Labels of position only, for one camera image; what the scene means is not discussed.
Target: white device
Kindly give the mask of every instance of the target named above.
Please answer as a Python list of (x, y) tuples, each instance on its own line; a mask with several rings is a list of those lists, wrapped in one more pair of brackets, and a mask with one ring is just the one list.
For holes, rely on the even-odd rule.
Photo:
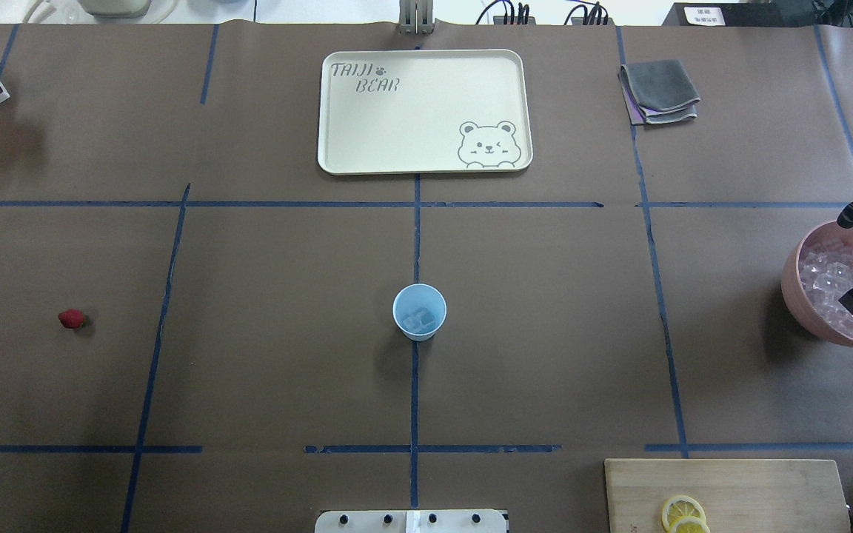
[(508, 516), (493, 509), (322, 512), (315, 533), (509, 533)]
[(78, 0), (85, 11), (95, 17), (142, 17), (150, 9), (151, 0)]

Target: folded towel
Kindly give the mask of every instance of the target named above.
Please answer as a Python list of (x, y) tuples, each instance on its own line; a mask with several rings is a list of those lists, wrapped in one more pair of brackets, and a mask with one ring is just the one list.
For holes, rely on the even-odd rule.
[(618, 80), (631, 124), (668, 124), (697, 118), (695, 104), (700, 93), (680, 60), (622, 64)]

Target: bear illustration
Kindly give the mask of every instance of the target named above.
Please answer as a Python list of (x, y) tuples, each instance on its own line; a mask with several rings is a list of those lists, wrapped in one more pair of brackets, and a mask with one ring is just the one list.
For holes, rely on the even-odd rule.
[(515, 125), (510, 121), (495, 126), (464, 122), (460, 134), (463, 136), (460, 160), (467, 169), (515, 168), (515, 162), (522, 156), (515, 144)]

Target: label sticker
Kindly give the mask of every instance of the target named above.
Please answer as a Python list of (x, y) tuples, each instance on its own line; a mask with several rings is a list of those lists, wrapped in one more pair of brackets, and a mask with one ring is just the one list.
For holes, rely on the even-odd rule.
[(726, 26), (719, 7), (684, 7), (686, 21), (694, 26)]

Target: strawberry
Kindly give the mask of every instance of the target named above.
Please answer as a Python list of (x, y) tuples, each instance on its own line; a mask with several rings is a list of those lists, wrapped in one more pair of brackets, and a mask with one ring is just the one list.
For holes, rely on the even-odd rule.
[(64, 327), (67, 327), (68, 329), (78, 329), (79, 327), (84, 326), (87, 321), (87, 317), (77, 309), (69, 309), (58, 315), (58, 320), (61, 321), (61, 325), (64, 325)]

